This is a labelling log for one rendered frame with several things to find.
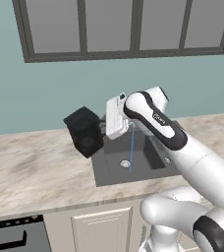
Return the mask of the dark grey framed window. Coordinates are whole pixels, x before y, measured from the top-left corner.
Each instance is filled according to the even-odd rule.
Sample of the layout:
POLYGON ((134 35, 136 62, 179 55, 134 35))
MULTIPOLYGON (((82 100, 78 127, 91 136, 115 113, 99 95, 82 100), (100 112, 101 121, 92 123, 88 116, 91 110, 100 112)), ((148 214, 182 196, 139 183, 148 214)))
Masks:
POLYGON ((12 0, 24 61, 224 54, 224 0, 12 0))

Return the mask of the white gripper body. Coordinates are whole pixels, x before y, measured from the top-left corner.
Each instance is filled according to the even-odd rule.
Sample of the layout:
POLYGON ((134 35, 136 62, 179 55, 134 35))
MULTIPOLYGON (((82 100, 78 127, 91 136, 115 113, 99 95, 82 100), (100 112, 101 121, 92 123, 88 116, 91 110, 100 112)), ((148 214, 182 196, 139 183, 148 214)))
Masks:
POLYGON ((121 137, 129 129, 129 119, 123 111, 126 98, 119 94, 106 102, 106 136, 110 140, 121 137))

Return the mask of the blue water stream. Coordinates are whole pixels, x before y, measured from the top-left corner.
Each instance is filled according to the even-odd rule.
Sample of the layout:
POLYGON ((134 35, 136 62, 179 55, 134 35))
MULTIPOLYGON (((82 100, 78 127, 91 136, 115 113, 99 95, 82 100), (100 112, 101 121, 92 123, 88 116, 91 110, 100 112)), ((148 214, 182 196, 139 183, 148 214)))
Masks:
POLYGON ((130 151, 130 173, 132 173, 132 168, 133 168, 134 144, 135 144, 135 128, 132 128, 131 151, 130 151))

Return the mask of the black jug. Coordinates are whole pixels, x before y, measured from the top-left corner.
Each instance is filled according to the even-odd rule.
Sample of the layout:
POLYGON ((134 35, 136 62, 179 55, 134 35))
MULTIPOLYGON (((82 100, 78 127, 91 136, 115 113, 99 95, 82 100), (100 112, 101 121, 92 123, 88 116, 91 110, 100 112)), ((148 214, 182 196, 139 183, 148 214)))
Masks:
POLYGON ((83 106, 64 119, 75 148, 85 157, 92 157, 103 147, 100 119, 83 106))

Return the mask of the cream cupboard door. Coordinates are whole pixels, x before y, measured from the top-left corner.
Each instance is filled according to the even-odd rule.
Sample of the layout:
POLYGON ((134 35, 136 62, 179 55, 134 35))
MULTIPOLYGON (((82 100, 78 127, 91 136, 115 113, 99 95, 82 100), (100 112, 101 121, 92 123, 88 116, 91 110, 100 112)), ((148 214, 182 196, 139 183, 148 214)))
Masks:
POLYGON ((72 217, 77 252, 129 252, 131 207, 72 217))

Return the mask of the dark grey sink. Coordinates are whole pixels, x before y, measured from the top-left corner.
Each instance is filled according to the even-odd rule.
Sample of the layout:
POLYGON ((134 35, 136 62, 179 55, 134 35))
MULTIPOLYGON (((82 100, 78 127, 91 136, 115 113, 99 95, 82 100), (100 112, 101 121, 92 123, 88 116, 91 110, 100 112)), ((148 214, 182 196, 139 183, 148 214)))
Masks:
POLYGON ((158 140, 136 126, 130 173, 132 126, 116 140, 103 138, 103 148, 91 157, 97 187, 180 175, 158 140))

